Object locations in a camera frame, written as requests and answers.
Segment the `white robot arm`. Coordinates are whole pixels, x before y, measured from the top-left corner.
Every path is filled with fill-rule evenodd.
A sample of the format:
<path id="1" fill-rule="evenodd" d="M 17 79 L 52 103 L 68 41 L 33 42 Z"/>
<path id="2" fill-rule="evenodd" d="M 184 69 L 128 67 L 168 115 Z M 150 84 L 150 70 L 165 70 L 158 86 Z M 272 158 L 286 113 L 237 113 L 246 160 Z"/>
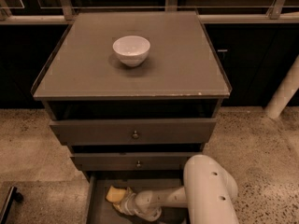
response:
<path id="1" fill-rule="evenodd" d="M 238 187 L 234 178 L 206 155 L 189 158 L 183 170 L 183 185 L 178 188 L 108 190 L 106 199 L 127 216 L 149 222 L 157 220 L 164 207 L 186 208 L 191 224 L 239 224 L 233 206 Z"/>

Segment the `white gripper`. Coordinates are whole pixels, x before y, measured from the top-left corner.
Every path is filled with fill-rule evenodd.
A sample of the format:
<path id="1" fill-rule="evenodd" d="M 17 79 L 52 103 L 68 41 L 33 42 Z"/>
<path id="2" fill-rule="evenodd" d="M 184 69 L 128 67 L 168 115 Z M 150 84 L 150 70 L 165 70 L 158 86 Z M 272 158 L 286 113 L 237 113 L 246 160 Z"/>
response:
<path id="1" fill-rule="evenodd" d="M 145 215 L 146 205 L 146 197 L 141 192 L 134 193 L 130 187 L 126 188 L 126 195 L 121 200 L 121 204 L 113 203 L 116 210 L 128 216 Z"/>

